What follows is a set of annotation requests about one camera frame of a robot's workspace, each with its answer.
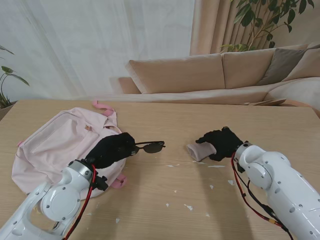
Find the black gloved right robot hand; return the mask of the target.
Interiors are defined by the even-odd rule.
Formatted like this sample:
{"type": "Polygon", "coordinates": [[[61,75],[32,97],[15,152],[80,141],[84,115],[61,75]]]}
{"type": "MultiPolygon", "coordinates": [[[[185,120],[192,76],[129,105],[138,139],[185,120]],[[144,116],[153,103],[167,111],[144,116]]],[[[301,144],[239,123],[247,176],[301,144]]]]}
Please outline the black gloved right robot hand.
{"type": "Polygon", "coordinates": [[[216,153],[212,153],[208,157],[216,162],[220,162],[224,158],[231,158],[244,143],[229,127],[207,132],[195,142],[197,144],[210,143],[216,149],[216,153]]]}

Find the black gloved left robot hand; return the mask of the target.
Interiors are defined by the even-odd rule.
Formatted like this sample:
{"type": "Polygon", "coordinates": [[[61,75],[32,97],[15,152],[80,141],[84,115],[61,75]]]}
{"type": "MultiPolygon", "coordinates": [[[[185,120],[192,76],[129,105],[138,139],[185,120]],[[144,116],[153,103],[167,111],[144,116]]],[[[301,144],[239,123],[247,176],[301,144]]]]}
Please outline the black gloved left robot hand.
{"type": "Polygon", "coordinates": [[[85,160],[96,169],[105,169],[130,157],[135,147],[135,139],[127,132],[106,136],[86,155],[85,160]]]}

